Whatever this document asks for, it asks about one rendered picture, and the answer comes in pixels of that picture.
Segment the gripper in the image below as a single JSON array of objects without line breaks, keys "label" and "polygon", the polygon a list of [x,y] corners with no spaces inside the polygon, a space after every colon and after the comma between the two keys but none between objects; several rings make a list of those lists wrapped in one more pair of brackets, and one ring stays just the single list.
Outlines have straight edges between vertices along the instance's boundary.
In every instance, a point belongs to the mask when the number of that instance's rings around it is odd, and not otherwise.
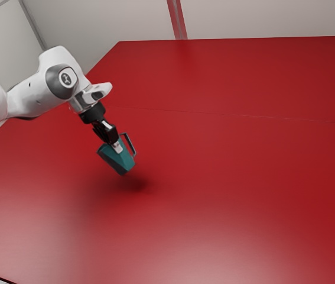
[{"label": "gripper", "polygon": [[106,112],[105,107],[101,102],[97,102],[86,110],[79,114],[80,119],[84,124],[92,124],[94,122],[100,122],[100,136],[101,139],[109,144],[117,154],[122,153],[123,147],[119,142],[119,134],[116,127],[109,124],[104,120],[104,114]]}]

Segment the teal faceted mug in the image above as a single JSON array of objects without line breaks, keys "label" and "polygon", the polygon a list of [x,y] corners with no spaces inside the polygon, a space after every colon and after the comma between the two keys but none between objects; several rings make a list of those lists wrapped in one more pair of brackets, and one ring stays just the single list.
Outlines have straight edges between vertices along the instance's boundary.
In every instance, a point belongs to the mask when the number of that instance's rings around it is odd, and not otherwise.
[{"label": "teal faceted mug", "polygon": [[134,166],[136,150],[127,133],[120,133],[120,137],[115,146],[102,144],[97,154],[104,160],[117,174],[125,175]]}]

